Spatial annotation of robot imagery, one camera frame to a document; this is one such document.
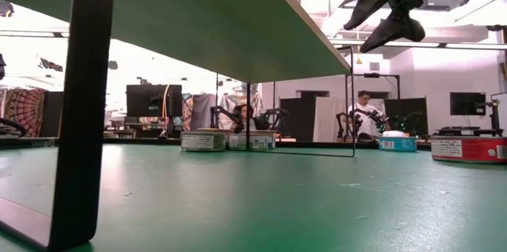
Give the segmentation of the red patterned tapestry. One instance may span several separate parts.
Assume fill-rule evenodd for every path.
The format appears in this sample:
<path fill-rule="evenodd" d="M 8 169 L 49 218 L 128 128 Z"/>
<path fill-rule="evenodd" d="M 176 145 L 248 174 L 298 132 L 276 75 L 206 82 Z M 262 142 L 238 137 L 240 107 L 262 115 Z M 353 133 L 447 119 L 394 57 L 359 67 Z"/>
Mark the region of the red patterned tapestry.
<path fill-rule="evenodd" d="M 0 115 L 20 124 L 26 136 L 38 137 L 44 113 L 45 90 L 0 90 Z"/>

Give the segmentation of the black partition panel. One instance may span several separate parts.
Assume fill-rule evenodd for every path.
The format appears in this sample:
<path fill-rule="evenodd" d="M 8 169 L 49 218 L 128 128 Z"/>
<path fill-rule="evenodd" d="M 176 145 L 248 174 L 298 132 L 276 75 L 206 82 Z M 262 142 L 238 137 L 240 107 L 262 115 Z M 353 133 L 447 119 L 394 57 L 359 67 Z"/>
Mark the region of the black partition panel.
<path fill-rule="evenodd" d="M 384 102 L 391 130 L 410 136 L 427 136 L 429 133 L 427 101 L 425 97 L 389 99 Z"/>
<path fill-rule="evenodd" d="M 283 135 L 297 142 L 312 142 L 317 98 L 329 95 L 329 91 L 298 90 L 296 97 L 282 98 L 280 107 L 288 112 Z"/>

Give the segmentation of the green table mat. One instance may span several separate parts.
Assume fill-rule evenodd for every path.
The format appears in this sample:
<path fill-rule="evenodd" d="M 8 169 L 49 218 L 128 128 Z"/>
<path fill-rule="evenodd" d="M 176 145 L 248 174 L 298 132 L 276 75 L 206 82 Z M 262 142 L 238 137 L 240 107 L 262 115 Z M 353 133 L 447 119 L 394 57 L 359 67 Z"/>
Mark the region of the green table mat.
<path fill-rule="evenodd" d="M 67 252 L 507 252 L 507 166 L 111 144 L 96 235 Z"/>

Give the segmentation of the black background monitor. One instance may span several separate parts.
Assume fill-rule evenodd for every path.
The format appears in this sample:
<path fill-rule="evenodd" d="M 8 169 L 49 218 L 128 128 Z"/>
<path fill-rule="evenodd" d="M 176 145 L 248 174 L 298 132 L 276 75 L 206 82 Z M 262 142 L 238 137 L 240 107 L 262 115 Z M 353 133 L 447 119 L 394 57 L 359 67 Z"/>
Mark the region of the black background monitor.
<path fill-rule="evenodd" d="M 182 116 L 182 85 L 126 85 L 127 116 Z"/>

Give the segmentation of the person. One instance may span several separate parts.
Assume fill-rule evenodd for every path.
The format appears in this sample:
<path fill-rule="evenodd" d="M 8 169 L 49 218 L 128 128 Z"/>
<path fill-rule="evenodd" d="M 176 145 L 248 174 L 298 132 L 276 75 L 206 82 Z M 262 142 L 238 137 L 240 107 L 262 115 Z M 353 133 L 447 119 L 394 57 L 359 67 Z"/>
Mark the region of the person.
<path fill-rule="evenodd" d="M 258 130 L 258 120 L 253 115 L 254 110 L 250 105 L 242 104 L 234 107 L 234 114 L 239 116 L 239 121 L 235 121 L 231 128 L 235 133 L 239 133 L 250 126 L 250 130 Z"/>
<path fill-rule="evenodd" d="M 348 122 L 354 123 L 357 137 L 362 140 L 374 140 L 380 136 L 380 131 L 389 130 L 388 117 L 380 109 L 369 104 L 370 94 L 361 90 L 357 96 L 357 102 L 352 103 L 347 113 L 351 116 Z"/>

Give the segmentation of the dark cabinet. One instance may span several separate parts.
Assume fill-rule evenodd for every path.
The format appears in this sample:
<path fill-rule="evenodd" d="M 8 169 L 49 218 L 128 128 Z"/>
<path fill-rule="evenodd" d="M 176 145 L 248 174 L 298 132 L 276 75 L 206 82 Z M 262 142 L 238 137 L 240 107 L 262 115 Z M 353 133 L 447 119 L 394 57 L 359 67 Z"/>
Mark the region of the dark cabinet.
<path fill-rule="evenodd" d="M 58 137 L 63 107 L 63 92 L 47 91 L 44 95 L 40 137 Z"/>

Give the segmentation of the small silver-lid fish can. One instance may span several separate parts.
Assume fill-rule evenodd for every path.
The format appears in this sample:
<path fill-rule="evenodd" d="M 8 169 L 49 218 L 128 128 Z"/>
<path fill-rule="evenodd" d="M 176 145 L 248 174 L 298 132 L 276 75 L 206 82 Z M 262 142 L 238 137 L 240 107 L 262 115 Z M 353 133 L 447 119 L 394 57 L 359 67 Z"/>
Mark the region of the small silver-lid fish can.
<path fill-rule="evenodd" d="M 271 130 L 255 130 L 249 134 L 251 151 L 270 151 L 276 147 L 276 132 Z M 236 151 L 246 150 L 246 132 L 229 136 L 229 148 Z"/>
<path fill-rule="evenodd" d="M 226 135 L 221 132 L 182 132 L 183 151 L 223 151 L 226 148 Z"/>
<path fill-rule="evenodd" d="M 417 138 L 400 131 L 385 131 L 379 137 L 379 149 L 383 151 L 415 152 Z"/>

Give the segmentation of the grey hanging cloth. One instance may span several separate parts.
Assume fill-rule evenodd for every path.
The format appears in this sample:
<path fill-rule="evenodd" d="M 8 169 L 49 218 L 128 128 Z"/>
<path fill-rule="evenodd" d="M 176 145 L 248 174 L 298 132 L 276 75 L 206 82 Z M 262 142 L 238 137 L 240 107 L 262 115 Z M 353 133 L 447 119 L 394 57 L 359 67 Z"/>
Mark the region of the grey hanging cloth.
<path fill-rule="evenodd" d="M 211 126 L 211 107 L 216 106 L 214 94 L 193 95 L 193 108 L 191 114 L 190 130 L 197 131 L 200 128 Z"/>

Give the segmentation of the dark low table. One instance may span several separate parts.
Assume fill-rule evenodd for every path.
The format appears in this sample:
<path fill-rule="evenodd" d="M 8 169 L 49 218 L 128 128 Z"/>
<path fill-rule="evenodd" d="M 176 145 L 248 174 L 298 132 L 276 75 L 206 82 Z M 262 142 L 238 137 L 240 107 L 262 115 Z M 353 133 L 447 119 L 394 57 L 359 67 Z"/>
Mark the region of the dark low table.
<path fill-rule="evenodd" d="M 482 129 L 479 127 L 444 127 L 437 129 L 435 136 L 493 136 L 502 137 L 503 129 Z"/>

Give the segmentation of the black table frame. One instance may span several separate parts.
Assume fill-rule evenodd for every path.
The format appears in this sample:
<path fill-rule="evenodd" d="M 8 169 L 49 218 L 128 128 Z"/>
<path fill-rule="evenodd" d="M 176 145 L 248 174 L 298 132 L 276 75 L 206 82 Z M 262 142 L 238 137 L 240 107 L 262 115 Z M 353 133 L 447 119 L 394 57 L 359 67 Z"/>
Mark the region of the black table frame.
<path fill-rule="evenodd" d="M 464 136 L 462 141 L 476 143 L 486 143 L 493 141 L 506 141 L 507 138 L 474 138 L 473 136 Z M 105 138 L 103 144 L 119 144 L 119 145 L 157 145 L 157 146 L 180 146 L 179 139 L 121 139 L 121 138 Z M 54 147 L 59 145 L 58 138 L 0 138 L 0 150 L 3 149 L 21 149 L 30 147 Z M 352 143 L 322 143 L 322 142 L 276 142 L 276 148 L 337 148 L 351 149 Z"/>

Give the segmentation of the black wall screen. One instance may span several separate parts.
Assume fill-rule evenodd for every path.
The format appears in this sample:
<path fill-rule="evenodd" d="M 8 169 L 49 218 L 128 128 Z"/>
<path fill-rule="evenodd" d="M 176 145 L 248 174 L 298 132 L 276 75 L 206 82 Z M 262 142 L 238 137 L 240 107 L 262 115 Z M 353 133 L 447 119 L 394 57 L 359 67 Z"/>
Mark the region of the black wall screen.
<path fill-rule="evenodd" d="M 452 116 L 485 116 L 486 94 L 451 92 L 450 114 Z"/>

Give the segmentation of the wooden shelf riser black legs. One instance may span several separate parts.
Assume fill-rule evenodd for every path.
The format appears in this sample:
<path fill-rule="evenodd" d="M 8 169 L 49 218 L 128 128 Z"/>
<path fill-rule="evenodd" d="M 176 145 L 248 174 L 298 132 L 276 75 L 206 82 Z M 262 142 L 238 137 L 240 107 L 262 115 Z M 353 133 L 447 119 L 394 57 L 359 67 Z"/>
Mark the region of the wooden shelf riser black legs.
<path fill-rule="evenodd" d="M 247 83 L 351 70 L 296 0 L 6 1 L 70 24 L 52 213 L 0 198 L 0 229 L 48 252 L 95 235 L 111 39 Z"/>

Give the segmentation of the ceiling light bar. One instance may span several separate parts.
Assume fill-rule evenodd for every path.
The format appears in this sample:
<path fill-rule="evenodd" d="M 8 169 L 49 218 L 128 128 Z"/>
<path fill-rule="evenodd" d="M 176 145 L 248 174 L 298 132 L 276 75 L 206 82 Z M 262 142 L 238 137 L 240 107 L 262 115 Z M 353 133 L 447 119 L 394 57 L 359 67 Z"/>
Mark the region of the ceiling light bar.
<path fill-rule="evenodd" d="M 330 39 L 335 45 L 362 46 L 363 40 L 343 40 Z M 391 41 L 379 47 L 392 48 L 448 48 L 465 50 L 487 50 L 487 51 L 507 51 L 507 44 L 477 44 L 477 43 L 443 43 L 443 42 L 411 42 L 411 41 Z"/>

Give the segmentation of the white partition panel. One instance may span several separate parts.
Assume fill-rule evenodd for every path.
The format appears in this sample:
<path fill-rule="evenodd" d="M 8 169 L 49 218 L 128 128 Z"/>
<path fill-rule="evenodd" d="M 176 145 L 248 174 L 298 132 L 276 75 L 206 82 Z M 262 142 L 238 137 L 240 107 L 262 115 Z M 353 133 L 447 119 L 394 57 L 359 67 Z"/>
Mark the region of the white partition panel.
<path fill-rule="evenodd" d="M 339 130 L 336 115 L 345 111 L 345 100 L 335 97 L 316 97 L 313 141 L 336 143 Z"/>

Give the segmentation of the silver-lid can red label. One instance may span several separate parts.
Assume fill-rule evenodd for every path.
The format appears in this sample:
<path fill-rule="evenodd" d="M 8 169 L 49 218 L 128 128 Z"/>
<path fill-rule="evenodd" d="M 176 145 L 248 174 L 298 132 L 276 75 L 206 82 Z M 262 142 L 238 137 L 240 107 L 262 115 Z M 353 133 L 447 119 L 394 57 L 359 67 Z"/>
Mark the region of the silver-lid can red label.
<path fill-rule="evenodd" d="M 433 136 L 433 160 L 507 164 L 507 138 L 483 136 Z"/>

